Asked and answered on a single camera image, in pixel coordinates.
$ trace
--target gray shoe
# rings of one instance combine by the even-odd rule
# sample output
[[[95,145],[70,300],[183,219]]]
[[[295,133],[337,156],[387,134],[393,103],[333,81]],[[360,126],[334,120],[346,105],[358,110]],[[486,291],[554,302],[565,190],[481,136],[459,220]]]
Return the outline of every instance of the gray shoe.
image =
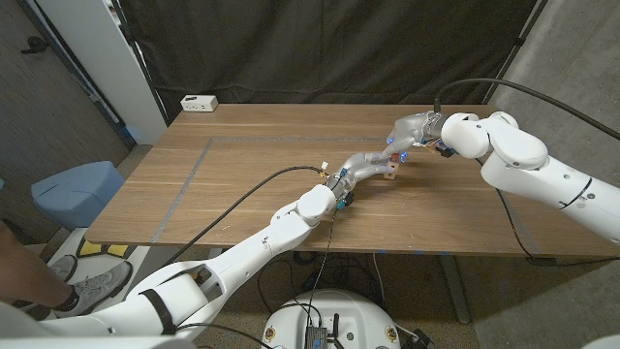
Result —
[[[76,307],[69,311],[53,310],[54,314],[59,318],[88,314],[102,301],[118,295],[131,276],[132,265],[122,262],[99,276],[80,281],[74,285],[79,296]]]
[[[74,275],[76,268],[78,267],[78,258],[72,255],[66,255],[56,261],[50,268],[60,277],[63,281],[67,282]]]

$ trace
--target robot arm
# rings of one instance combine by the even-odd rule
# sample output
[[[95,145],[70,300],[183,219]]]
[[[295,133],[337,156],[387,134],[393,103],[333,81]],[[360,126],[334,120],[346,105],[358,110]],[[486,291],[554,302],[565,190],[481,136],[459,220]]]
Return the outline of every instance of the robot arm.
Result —
[[[401,121],[408,118],[421,120],[415,126],[421,125],[421,129],[408,129],[412,123]],[[561,209],[573,220],[620,245],[620,189],[549,156],[544,143],[519,130],[516,120],[505,112],[494,112],[480,120],[472,113],[447,117],[430,111],[396,121],[392,134],[396,140],[384,154],[440,138],[440,146],[448,151],[448,156],[453,149],[465,158],[475,159],[492,150],[481,170],[488,184]],[[412,134],[414,143],[409,138],[405,142],[398,139],[398,135]]]
[[[338,174],[327,177],[325,185],[315,186],[299,200],[276,211],[269,226],[260,232],[214,259],[178,262],[157,270],[144,278],[122,303],[74,318],[39,323],[27,318],[19,327],[42,336],[175,334],[192,340],[204,327],[176,329],[210,323],[242,284],[273,257],[302,243],[323,215],[342,203],[358,181],[373,174],[393,172],[377,159],[377,154],[352,156]],[[0,314],[7,311],[2,305]]]

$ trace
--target cable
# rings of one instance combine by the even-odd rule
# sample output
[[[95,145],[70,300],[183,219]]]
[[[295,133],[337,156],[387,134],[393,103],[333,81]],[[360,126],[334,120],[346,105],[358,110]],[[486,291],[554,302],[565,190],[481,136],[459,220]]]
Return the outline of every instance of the cable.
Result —
[[[276,263],[286,263],[289,266],[289,275],[291,276],[291,288],[293,289],[293,300],[295,302],[295,304],[292,304],[292,305],[301,305],[301,303],[297,300],[297,298],[295,296],[297,294],[297,290],[295,289],[295,281],[293,280],[293,266],[291,266],[291,263],[289,263],[289,261],[284,261],[284,260],[273,261],[273,262],[269,263],[268,265],[264,266],[264,268],[261,270],[261,272],[259,272],[259,278],[257,280],[257,284],[259,286],[259,295],[261,296],[261,301],[263,301],[264,306],[269,311],[269,315],[273,314],[273,311],[271,310],[271,307],[269,307],[269,304],[267,304],[267,301],[264,298],[263,289],[261,288],[261,277],[263,276],[263,271],[265,271],[267,268],[269,268],[270,266],[272,266],[272,265],[274,265]],[[319,314],[319,327],[320,327],[323,324],[323,317],[321,317],[321,313],[319,313],[319,310],[316,307],[312,306],[312,305],[310,305],[308,307],[314,309],[317,312],[317,314]],[[303,306],[302,306],[302,308],[308,314],[308,316],[310,316],[310,310],[306,309]]]
[[[239,206],[239,204],[241,204],[245,199],[247,199],[247,197],[252,195],[252,193],[257,191],[257,189],[259,189],[260,187],[265,185],[267,182],[269,182],[270,180],[272,180],[276,176],[281,175],[281,174],[286,173],[286,172],[289,172],[289,171],[295,171],[295,170],[312,170],[312,171],[315,171],[315,172],[317,172],[319,174],[321,174],[323,172],[323,170],[318,169],[318,168],[313,167],[313,166],[295,166],[295,167],[290,167],[290,168],[287,168],[287,169],[284,169],[284,170],[280,170],[277,173],[270,175],[265,180],[260,182],[257,186],[252,188],[249,192],[245,193],[245,195],[243,195],[239,200],[237,200],[236,203],[232,204],[232,206],[229,207],[229,209],[227,209],[224,213],[222,213],[222,215],[217,217],[217,219],[215,219],[211,224],[209,224],[208,227],[204,228],[204,230],[202,230],[198,235],[196,235],[195,238],[192,238],[192,240],[187,242],[187,244],[185,244],[185,246],[181,247],[181,249],[179,249],[176,253],[174,253],[174,255],[172,257],[170,257],[162,265],[162,267],[165,267],[165,266],[169,265],[170,263],[174,262],[175,259],[177,259],[180,255],[182,255],[188,248],[190,248],[194,243],[196,243],[196,241],[198,241],[200,238],[202,238],[202,236],[204,236],[208,231],[210,231],[211,228],[215,227],[218,223],[220,223],[220,221],[222,219],[224,219],[224,217],[226,217],[229,213],[231,213],[231,211],[233,209],[235,209],[237,206]]]
[[[381,299],[386,302],[386,294],[384,293],[384,282],[381,280],[381,274],[379,273],[379,267],[377,267],[376,254],[372,254],[372,261],[375,263],[375,270],[377,270],[377,276],[379,277],[379,284],[381,285]]]
[[[356,265],[352,265],[350,262],[351,260],[353,260]],[[330,266],[329,264],[331,262],[340,263],[337,266]],[[355,292],[368,298],[369,300],[372,300],[372,302],[376,303],[377,305],[383,306],[381,291],[374,274],[371,273],[367,268],[363,267],[356,257],[349,257],[349,259],[347,259],[340,256],[328,256],[327,260],[325,261],[324,270],[333,270],[333,273],[331,274],[331,280],[326,278],[327,274],[325,273],[323,273],[321,277],[321,281],[327,284],[329,287],[335,286],[340,289]],[[370,293],[364,292],[357,287],[350,286],[350,282],[352,281],[352,278],[350,277],[351,270],[362,271],[363,276],[365,276],[369,281],[368,285],[370,286]]]
[[[394,323],[394,326],[396,327],[396,329],[398,329],[398,330],[400,330],[400,331],[402,331],[402,332],[404,332],[404,333],[406,333],[406,334],[408,334],[408,335],[412,336],[413,338],[415,338],[415,339],[419,339],[419,336],[418,336],[417,334],[415,334],[415,333],[413,333],[413,332],[411,332],[411,331],[409,331],[409,330],[405,329],[404,327],[402,327],[402,326],[400,326],[400,325],[398,325],[398,324],[396,324],[396,323]]]
[[[340,175],[340,176],[338,176],[338,180],[336,180],[336,184],[334,184],[334,185],[330,188],[330,190],[333,190],[333,188],[335,188],[335,187],[338,185],[338,183],[340,183],[340,179],[342,179],[342,176],[341,176],[341,175]]]
[[[527,93],[531,96],[534,96],[536,98],[539,98],[545,102],[548,102],[549,104],[554,105],[555,107],[567,111],[569,113],[571,113],[572,115],[580,118],[582,121],[585,121],[586,123],[590,124],[591,126],[607,133],[608,135],[612,136],[614,139],[620,141],[620,133],[612,130],[611,128],[603,125],[601,122],[593,119],[592,117],[584,114],[581,111],[576,110],[575,108],[564,104],[556,99],[553,99],[541,92],[535,91],[531,88],[525,87],[523,85],[520,85],[518,83],[514,83],[514,82],[510,82],[510,81],[506,81],[503,79],[493,79],[493,78],[473,78],[473,79],[461,79],[461,80],[457,80],[454,82],[451,82],[447,85],[445,85],[444,87],[442,87],[439,92],[437,92],[437,94],[435,95],[435,102],[434,102],[434,111],[435,112],[440,112],[442,107],[441,107],[441,97],[442,94],[444,94],[444,92],[446,92],[447,90],[451,89],[452,87],[458,85],[458,84],[463,84],[463,83],[480,83],[480,82],[491,82],[491,83],[497,83],[497,84],[502,84],[508,87],[512,87],[516,90],[519,90],[521,92]]]
[[[481,166],[484,166],[484,163],[482,162],[481,159],[476,159],[476,161]],[[576,266],[586,266],[586,265],[592,265],[592,264],[597,264],[597,263],[613,262],[613,261],[620,260],[620,257],[609,257],[609,258],[603,258],[599,260],[558,264],[557,262],[555,262],[554,259],[533,256],[530,253],[530,251],[528,251],[525,248],[525,246],[523,245],[523,242],[521,242],[521,238],[519,238],[519,234],[516,232],[516,228],[514,227],[514,222],[512,221],[511,211],[508,209],[508,205],[506,204],[506,199],[504,199],[504,195],[502,194],[502,191],[497,188],[495,188],[495,191],[497,191],[497,194],[500,196],[500,199],[502,200],[502,205],[504,205],[504,210],[506,211],[508,220],[511,222],[511,228],[512,228],[512,232],[514,233],[514,237],[516,238],[516,242],[518,242],[519,246],[521,247],[521,250],[523,250],[523,252],[525,252],[525,254],[527,255],[527,258],[525,258],[525,260],[532,266],[534,267],[576,267]]]
[[[182,325],[179,326],[178,328],[176,328],[177,331],[183,330],[183,329],[187,329],[187,328],[191,328],[191,327],[198,327],[198,326],[205,326],[205,327],[210,327],[210,328],[214,328],[214,329],[219,329],[219,330],[223,330],[223,331],[228,331],[230,333],[236,333],[236,334],[240,334],[243,335],[244,337],[253,340],[259,344],[261,344],[264,348],[267,349],[273,349],[273,347],[270,347],[266,344],[264,344],[260,339],[253,337],[252,335],[242,332],[240,330],[235,330],[235,329],[231,329],[229,327],[226,326],[222,326],[222,325],[216,325],[216,324],[207,324],[207,323],[195,323],[195,324],[187,324],[187,325]]]
[[[304,259],[301,257],[300,251],[293,251],[293,260],[300,266],[307,266],[312,264],[317,259],[317,252],[310,251],[310,258]]]
[[[325,250],[325,256],[323,257],[323,263],[321,264],[321,269],[319,270],[319,275],[317,276],[317,280],[314,282],[314,286],[312,287],[312,293],[310,294],[310,302],[308,305],[312,305],[312,298],[314,297],[314,290],[317,288],[317,284],[321,279],[321,273],[323,272],[323,267],[326,265],[327,253],[329,253],[329,246],[331,245],[331,234],[333,233],[333,221],[336,218],[336,213],[338,213],[338,209],[333,212],[331,216],[331,226],[329,227],[329,241],[327,242],[327,249]],[[310,312],[308,312],[308,317],[306,318],[306,327],[310,323]]]
[[[308,304],[308,303],[300,303],[300,302],[297,302],[297,303],[292,303],[292,304],[284,304],[284,305],[280,306],[280,307],[278,308],[278,310],[280,310],[280,309],[284,309],[284,308],[288,308],[288,307],[291,307],[291,306],[298,306],[298,305],[299,305],[299,306],[301,306],[304,310],[306,310],[306,312],[308,312],[308,310],[307,310],[304,306],[308,306],[309,308],[314,309],[314,311],[316,311],[316,312],[317,312],[317,314],[319,315],[319,327],[321,327],[321,326],[323,325],[323,316],[321,316],[321,313],[319,312],[319,309],[317,309],[317,308],[316,308],[314,305],[312,305],[312,304]]]

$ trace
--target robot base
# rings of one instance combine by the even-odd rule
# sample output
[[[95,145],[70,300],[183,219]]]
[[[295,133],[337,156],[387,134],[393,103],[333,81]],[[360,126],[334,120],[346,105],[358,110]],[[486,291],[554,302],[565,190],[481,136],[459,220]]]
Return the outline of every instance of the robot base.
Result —
[[[310,302],[310,292],[297,297],[300,303]],[[287,301],[284,305],[295,304]],[[332,333],[334,314],[339,315],[338,341],[345,349],[397,349],[398,333],[393,321],[374,302],[349,291],[323,289],[314,292],[312,305],[323,318],[321,327]],[[319,327],[319,315],[312,309],[311,319]],[[301,306],[281,308],[269,317],[263,332],[263,342],[277,349],[304,348],[308,314]],[[312,348],[336,348],[334,343]]]

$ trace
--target white power outlet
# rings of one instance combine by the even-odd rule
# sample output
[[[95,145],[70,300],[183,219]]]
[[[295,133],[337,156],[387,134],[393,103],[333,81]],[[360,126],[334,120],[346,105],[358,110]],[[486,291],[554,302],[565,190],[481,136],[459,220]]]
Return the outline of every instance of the white power outlet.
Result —
[[[215,111],[217,98],[215,96],[187,95],[181,100],[184,111]]]

